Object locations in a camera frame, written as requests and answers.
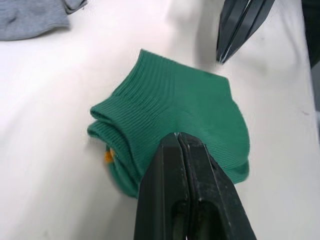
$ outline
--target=white surface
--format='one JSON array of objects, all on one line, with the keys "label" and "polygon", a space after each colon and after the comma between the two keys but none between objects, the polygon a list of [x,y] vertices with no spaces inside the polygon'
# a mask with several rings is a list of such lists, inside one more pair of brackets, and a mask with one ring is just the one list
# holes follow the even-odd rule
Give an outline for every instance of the white surface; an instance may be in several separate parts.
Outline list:
[{"label": "white surface", "polygon": [[113,187],[105,146],[86,128],[90,107],[121,83],[140,48],[229,78],[251,141],[250,175],[236,188],[257,238],[319,239],[320,150],[300,5],[276,0],[251,39],[212,69],[217,25],[206,23],[217,22],[208,15],[217,8],[207,3],[200,17],[191,0],[90,0],[70,16],[70,31],[0,42],[0,239],[133,238],[136,200]]}]

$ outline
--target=ribbed fabric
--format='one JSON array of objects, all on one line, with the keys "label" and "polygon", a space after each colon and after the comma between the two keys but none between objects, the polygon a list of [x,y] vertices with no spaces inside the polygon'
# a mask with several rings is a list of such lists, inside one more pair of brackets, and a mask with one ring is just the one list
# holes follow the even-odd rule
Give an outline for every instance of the ribbed fabric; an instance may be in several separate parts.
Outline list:
[{"label": "ribbed fabric", "polygon": [[224,77],[141,50],[126,79],[91,115],[96,121],[88,134],[115,151],[107,165],[129,196],[138,197],[161,138],[172,132],[201,139],[234,183],[248,176],[248,130]]}]

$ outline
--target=sock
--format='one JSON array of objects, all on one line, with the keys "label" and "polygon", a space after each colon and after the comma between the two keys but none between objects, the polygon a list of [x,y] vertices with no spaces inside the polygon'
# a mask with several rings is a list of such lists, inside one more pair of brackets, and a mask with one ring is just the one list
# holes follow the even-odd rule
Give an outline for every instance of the sock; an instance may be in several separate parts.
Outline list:
[{"label": "sock", "polygon": [[86,3],[86,0],[0,0],[0,40],[29,39],[54,28],[67,28],[67,13]]},{"label": "sock", "polygon": [[160,140],[172,132],[201,139],[233,181],[249,174],[249,135],[228,80],[141,50],[137,63],[105,101],[91,108],[88,134],[107,145],[105,162],[121,190],[139,184]]}]

